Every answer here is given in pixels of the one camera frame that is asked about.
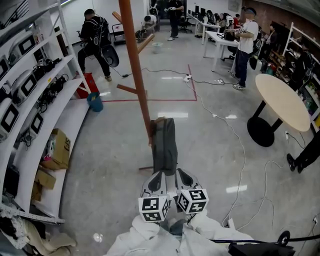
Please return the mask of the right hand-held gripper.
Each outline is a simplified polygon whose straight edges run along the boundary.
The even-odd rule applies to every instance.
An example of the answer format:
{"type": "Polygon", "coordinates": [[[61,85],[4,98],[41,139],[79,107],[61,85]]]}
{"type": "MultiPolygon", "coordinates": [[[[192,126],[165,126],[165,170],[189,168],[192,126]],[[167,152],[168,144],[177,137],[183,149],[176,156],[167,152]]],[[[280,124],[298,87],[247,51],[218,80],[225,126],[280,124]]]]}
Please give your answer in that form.
{"type": "Polygon", "coordinates": [[[185,214],[198,214],[206,209],[209,202],[208,193],[196,176],[177,168],[175,186],[178,196],[176,203],[185,214]]]}

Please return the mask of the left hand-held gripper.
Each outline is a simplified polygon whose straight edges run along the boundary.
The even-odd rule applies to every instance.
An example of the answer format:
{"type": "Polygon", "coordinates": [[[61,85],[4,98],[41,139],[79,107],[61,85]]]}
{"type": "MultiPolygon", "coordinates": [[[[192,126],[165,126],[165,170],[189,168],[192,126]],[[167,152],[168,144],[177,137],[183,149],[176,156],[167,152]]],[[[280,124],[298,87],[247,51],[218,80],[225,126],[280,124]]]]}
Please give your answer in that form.
{"type": "Polygon", "coordinates": [[[163,171],[154,173],[146,180],[138,198],[138,209],[142,220],[147,223],[159,223],[166,219],[171,206],[172,193],[169,191],[166,175],[163,171]]]}

